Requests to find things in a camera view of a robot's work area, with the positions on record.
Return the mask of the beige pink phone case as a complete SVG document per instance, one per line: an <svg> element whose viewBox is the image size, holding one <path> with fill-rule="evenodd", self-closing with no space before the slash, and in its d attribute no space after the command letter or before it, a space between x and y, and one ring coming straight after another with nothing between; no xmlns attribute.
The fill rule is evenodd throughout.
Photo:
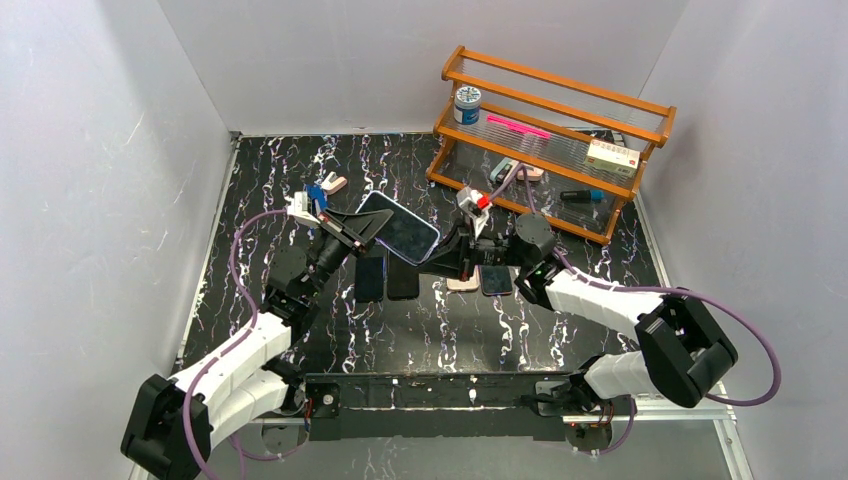
<svg viewBox="0 0 848 480"><path fill-rule="evenodd" d="M449 291L460 293L477 291L480 287L479 268L475 266L466 280L447 278L446 287Z"/></svg>

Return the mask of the purple edged smartphone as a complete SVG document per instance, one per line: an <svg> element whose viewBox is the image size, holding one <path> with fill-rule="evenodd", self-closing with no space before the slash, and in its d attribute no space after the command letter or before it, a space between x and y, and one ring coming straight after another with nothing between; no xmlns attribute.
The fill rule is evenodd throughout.
<svg viewBox="0 0 848 480"><path fill-rule="evenodd" d="M508 266L482 265L479 267L479 273L483 295L504 296L512 293L512 276Z"/></svg>

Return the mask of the phone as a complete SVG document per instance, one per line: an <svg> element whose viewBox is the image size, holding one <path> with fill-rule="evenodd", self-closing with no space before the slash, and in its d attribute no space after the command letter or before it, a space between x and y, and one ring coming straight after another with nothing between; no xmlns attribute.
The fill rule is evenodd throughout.
<svg viewBox="0 0 848 480"><path fill-rule="evenodd" d="M377 240L413 266L426 261L441 239L438 229L380 191L369 192L357 212L380 210L391 211L392 216L377 234Z"/></svg>
<svg viewBox="0 0 848 480"><path fill-rule="evenodd" d="M387 264L386 295L389 300L413 300L420 294L419 274L415 266L390 254Z"/></svg>

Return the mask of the black smartphone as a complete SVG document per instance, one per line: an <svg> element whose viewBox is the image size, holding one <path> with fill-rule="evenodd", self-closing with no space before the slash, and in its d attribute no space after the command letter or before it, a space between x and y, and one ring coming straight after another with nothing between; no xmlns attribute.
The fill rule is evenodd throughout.
<svg viewBox="0 0 848 480"><path fill-rule="evenodd" d="M385 290L385 257L365 256L357 260L354 299L358 303L380 302Z"/></svg>

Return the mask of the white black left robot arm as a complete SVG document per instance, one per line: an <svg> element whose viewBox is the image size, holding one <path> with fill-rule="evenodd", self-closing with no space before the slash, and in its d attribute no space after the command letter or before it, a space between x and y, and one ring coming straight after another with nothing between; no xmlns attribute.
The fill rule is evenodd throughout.
<svg viewBox="0 0 848 480"><path fill-rule="evenodd" d="M310 329L330 277L349 255L366 252L392 215L386 209L327 209L308 217L317 230L315 242L307 250L283 246L275 253L261 302L245 289L237 261L230 261L251 319L190 367L169 378L154 374L141 384L120 444L133 463L131 478L214 478L208 465L212 450L283 405L298 375L275 361Z"/></svg>

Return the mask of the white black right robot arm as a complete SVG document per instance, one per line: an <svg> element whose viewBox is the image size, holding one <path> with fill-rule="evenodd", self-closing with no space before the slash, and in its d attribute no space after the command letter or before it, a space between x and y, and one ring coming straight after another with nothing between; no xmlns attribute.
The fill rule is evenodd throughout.
<svg viewBox="0 0 848 480"><path fill-rule="evenodd" d="M540 214L522 214L505 237L476 238L464 220L423 261L423 273L465 280L485 266L516 267L524 299L578 315L637 343L634 352L600 354L572 372L541 402L587 410L624 395L660 395L695 407L738 361L735 346L703 301L687 290L641 291L566 267L556 237Z"/></svg>

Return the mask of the black arm mounting base bar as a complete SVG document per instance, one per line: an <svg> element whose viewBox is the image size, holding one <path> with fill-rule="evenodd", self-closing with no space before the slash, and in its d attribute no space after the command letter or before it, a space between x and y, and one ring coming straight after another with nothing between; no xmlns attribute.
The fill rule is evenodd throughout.
<svg viewBox="0 0 848 480"><path fill-rule="evenodd" d="M551 372L309 374L317 441L354 438L531 437L611 440L616 412Z"/></svg>

